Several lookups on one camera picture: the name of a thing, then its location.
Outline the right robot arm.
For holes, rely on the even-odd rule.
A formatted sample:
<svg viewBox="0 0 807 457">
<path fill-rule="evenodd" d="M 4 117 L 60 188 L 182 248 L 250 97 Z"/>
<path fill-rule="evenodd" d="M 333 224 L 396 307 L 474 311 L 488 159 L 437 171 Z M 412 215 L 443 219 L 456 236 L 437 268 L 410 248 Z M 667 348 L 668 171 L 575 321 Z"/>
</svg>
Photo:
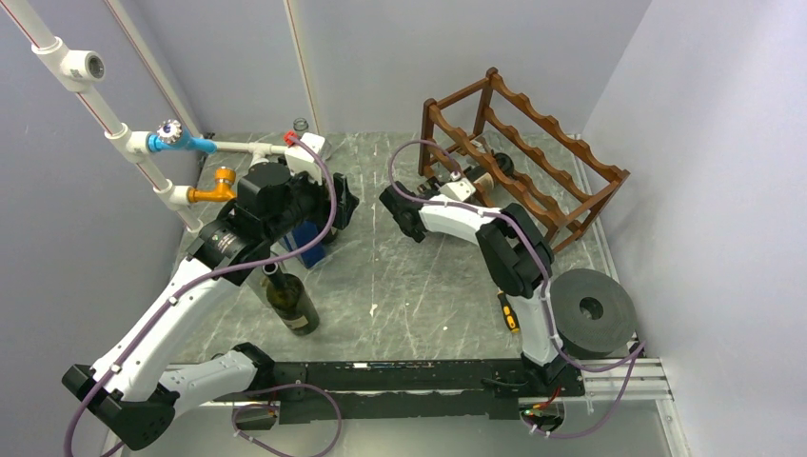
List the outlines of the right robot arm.
<svg viewBox="0 0 807 457">
<path fill-rule="evenodd" d="M 478 207 L 443 194 L 427 199 L 399 182 L 387 186 L 380 201 L 402 233 L 418 243 L 434 232 L 480 249 L 491 279 L 518 319 L 526 386 L 537 395 L 557 387 L 567 363 L 549 307 L 554 254 L 525 209 L 519 204 L 503 209 Z"/>
</svg>

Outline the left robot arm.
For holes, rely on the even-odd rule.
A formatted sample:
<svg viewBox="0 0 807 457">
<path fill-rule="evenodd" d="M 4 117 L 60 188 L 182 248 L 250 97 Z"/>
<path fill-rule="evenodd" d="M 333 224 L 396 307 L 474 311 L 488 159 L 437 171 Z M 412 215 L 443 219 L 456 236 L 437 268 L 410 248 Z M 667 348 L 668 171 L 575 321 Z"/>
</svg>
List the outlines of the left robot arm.
<svg viewBox="0 0 807 457">
<path fill-rule="evenodd" d="M 63 385 L 132 450 L 150 446 L 174 419 L 208 401 L 236 392 L 251 400 L 266 397 L 275 364 L 250 343 L 190 368 L 168 366 L 206 315 L 258 271 L 284 235 L 304 222 L 320 233 L 344 229 L 358 205 L 340 173 L 314 180 L 277 162 L 251 167 L 135 326 L 93 364 L 70 367 Z"/>
</svg>

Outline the dark green wine bottle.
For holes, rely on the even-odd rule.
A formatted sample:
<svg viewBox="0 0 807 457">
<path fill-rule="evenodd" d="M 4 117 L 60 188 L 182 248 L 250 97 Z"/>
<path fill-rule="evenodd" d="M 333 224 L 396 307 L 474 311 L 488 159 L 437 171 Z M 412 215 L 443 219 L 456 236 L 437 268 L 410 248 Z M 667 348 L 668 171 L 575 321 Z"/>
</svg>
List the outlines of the dark green wine bottle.
<svg viewBox="0 0 807 457">
<path fill-rule="evenodd" d="M 336 228 L 331 228 L 325 237 L 321 240 L 321 243 L 324 246 L 331 245 L 334 243 L 338 237 L 339 231 Z"/>
</svg>

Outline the clear tall empty bottle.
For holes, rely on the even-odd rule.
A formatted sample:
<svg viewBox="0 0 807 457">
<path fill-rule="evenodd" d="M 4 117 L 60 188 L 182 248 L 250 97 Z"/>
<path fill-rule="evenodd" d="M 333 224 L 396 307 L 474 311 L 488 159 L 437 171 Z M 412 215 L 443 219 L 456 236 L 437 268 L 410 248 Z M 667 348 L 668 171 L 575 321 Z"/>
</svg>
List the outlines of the clear tall empty bottle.
<svg viewBox="0 0 807 457">
<path fill-rule="evenodd" d="M 309 132 L 309 123 L 303 117 L 298 117 L 293 120 L 292 123 L 293 131 L 298 137 L 302 137 L 307 132 Z"/>
</svg>

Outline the wooden wine rack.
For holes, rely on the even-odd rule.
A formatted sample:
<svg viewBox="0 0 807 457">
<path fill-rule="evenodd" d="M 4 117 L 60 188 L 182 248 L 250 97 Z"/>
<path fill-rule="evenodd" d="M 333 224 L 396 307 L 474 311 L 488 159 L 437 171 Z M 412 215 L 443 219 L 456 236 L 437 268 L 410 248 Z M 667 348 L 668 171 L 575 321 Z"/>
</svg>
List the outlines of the wooden wine rack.
<svg viewBox="0 0 807 457">
<path fill-rule="evenodd" d="M 474 125 L 470 132 L 466 132 L 452 125 L 444 111 L 475 94 L 479 96 L 479 103 Z M 529 145 L 514 126 L 500 118 L 493 108 L 495 98 L 508 102 L 602 178 L 604 188 L 597 192 L 586 190 L 569 171 L 552 164 L 544 149 Z M 429 98 L 423 102 L 421 138 L 433 141 L 436 131 L 444 133 L 451 141 L 447 147 L 449 153 L 457 151 L 471 157 L 494 176 L 497 181 L 495 189 L 505 190 L 545 227 L 545 236 L 556 253 L 586 234 L 630 176 L 627 169 L 601 162 L 588 143 L 565 133 L 554 116 L 539 113 L 525 94 L 515 92 L 505 84 L 496 68 L 488 69 L 483 79 L 442 99 Z M 472 145 L 472 140 L 482 138 L 493 149 L 512 158 L 515 170 L 511 177 L 500 170 L 493 155 L 478 152 Z M 474 186 L 477 191 L 471 200 L 487 207 L 493 206 L 494 189 L 485 192 L 479 185 Z"/>
</svg>

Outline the orange brass tap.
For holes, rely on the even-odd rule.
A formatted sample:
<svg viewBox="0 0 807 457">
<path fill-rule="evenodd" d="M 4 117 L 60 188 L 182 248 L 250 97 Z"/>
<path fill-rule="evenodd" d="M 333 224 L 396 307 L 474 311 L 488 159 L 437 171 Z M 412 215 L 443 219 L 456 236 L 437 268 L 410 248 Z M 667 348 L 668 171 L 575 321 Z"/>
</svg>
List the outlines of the orange brass tap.
<svg viewBox="0 0 807 457">
<path fill-rule="evenodd" d="M 191 204 L 200 202 L 224 203 L 236 198 L 233 185 L 236 180 L 236 172 L 232 168 L 219 167 L 214 172 L 213 189 L 189 188 L 186 197 Z"/>
</svg>

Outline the yellow black screwdriver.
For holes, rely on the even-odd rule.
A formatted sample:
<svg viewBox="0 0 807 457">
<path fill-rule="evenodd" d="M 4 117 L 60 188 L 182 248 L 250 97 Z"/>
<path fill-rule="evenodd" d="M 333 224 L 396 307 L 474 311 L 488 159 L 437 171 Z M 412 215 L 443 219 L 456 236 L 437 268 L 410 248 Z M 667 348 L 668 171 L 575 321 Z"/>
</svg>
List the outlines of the yellow black screwdriver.
<svg viewBox="0 0 807 457">
<path fill-rule="evenodd" d="M 499 290 L 497 292 L 497 299 L 499 301 L 501 311 L 502 311 L 502 318 L 507 327 L 507 329 L 512 333 L 517 333 L 521 330 L 518 316 L 516 315 L 515 310 L 512 308 L 510 303 L 507 300 L 507 295 Z"/>
</svg>

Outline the blue tap valve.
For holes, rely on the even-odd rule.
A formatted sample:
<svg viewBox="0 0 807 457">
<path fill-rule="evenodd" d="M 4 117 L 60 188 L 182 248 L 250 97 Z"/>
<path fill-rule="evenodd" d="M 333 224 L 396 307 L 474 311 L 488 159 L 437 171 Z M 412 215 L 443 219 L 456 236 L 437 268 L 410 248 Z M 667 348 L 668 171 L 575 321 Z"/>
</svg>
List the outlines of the blue tap valve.
<svg viewBox="0 0 807 457">
<path fill-rule="evenodd" d="M 206 138 L 190 134 L 176 119 L 168 119 L 161 123 L 147 139 L 150 152 L 165 150 L 197 150 L 205 154 L 213 154 L 218 150 L 216 144 Z"/>
</svg>

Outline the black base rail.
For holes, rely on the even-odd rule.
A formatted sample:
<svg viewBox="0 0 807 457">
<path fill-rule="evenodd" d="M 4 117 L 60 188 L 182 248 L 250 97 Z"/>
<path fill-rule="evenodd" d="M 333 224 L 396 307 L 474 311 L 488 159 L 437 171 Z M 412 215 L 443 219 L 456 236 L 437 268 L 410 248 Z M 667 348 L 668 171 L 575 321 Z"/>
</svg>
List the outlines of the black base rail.
<svg viewBox="0 0 807 457">
<path fill-rule="evenodd" d="M 592 397 L 593 375 L 564 366 L 548 383 L 519 358 L 278 362 L 273 377 L 221 401 L 269 401 L 283 425 L 334 418 L 482 416 L 516 420 L 531 402 Z"/>
</svg>

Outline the white pvc pipe frame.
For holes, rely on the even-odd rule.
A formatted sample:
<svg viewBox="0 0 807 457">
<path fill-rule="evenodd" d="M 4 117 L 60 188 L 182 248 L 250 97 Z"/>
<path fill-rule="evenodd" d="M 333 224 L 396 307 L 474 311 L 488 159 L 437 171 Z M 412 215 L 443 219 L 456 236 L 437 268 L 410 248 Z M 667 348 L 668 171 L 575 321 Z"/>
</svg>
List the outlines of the white pvc pipe frame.
<svg viewBox="0 0 807 457">
<path fill-rule="evenodd" d="M 147 139 L 151 133 L 145 130 L 133 130 L 120 121 L 95 85 L 106 76 L 103 58 L 94 50 L 73 50 L 62 38 L 56 36 L 45 24 L 39 14 L 28 1 L 3 1 L 2 10 L 16 27 L 30 41 L 31 52 L 37 56 L 54 78 L 73 93 L 92 118 L 103 129 L 105 137 L 121 155 L 133 164 L 145 177 L 152 190 L 163 204 L 172 210 L 185 225 L 187 231 L 198 232 L 202 227 L 201 220 L 191 212 L 191 204 L 186 197 L 190 186 L 177 186 L 160 171 L 153 162 L 156 152 L 147 148 Z M 285 157 L 287 144 L 284 146 L 260 142 L 221 142 L 213 141 L 218 151 L 247 153 L 252 158 L 252 165 L 265 162 L 272 155 Z M 323 172 L 323 183 L 327 184 L 330 201 L 335 201 L 334 185 L 329 171 L 320 157 L 300 143 L 310 153 Z"/>
</svg>

